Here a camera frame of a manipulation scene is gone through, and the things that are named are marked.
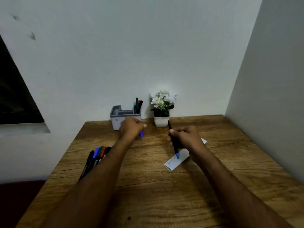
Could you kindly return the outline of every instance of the desk organizer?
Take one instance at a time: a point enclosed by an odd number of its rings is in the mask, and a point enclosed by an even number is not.
[[[139,110],[139,114],[135,114],[136,105],[133,106],[131,110],[121,110],[120,105],[115,105],[112,107],[110,118],[112,121],[112,126],[114,130],[119,130],[120,123],[127,117],[131,116],[141,120],[141,108]]]

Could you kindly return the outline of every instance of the hand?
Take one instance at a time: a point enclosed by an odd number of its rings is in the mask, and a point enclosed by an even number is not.
[[[126,117],[120,124],[120,135],[134,141],[146,127],[147,124],[143,124],[140,120],[134,117]]]
[[[177,137],[184,148],[189,150],[191,159],[198,164],[199,156],[207,149],[201,140],[200,134],[195,126],[181,127],[176,130],[169,130],[168,135]]]

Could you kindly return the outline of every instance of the wood grain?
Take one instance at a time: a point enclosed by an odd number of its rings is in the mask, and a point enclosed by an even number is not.
[[[143,121],[148,127],[123,161],[104,226],[226,227],[228,220],[198,166],[186,160],[169,172],[163,166],[174,155],[166,141],[168,128],[155,127],[152,119]],[[304,187],[227,118],[170,121],[173,128],[196,125],[206,146],[239,180],[292,225],[304,227]],[[39,227],[77,183],[89,152],[114,145],[118,137],[110,121],[86,122],[17,228]]]

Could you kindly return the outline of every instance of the person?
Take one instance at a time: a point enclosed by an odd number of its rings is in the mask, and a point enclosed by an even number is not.
[[[51,212],[42,228],[98,227],[115,187],[120,166],[128,149],[146,128],[138,119],[126,117],[121,123],[120,139],[103,159]],[[203,144],[195,126],[170,130],[189,150],[214,189],[224,212],[234,227],[292,227],[242,184]]]

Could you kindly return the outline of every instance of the potted plant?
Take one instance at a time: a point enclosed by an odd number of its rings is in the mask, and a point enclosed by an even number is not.
[[[159,91],[156,94],[150,94],[152,98],[151,104],[154,104],[154,123],[158,127],[168,125],[170,118],[169,110],[173,109],[176,102],[176,96],[170,96],[168,91]]]

